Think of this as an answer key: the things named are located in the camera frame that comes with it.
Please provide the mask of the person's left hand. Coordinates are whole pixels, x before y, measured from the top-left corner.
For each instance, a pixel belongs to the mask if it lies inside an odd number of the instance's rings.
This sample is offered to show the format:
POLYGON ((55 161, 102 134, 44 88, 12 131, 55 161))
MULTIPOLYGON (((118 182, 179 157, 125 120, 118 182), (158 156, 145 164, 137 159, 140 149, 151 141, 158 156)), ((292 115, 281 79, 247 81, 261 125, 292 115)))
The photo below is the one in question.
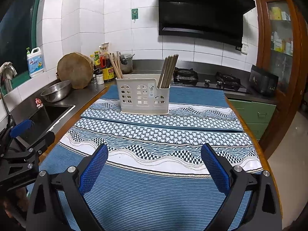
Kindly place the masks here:
POLYGON ((26 187, 5 192, 1 195, 1 206, 9 218, 14 218, 23 228, 26 226, 29 199, 26 187))

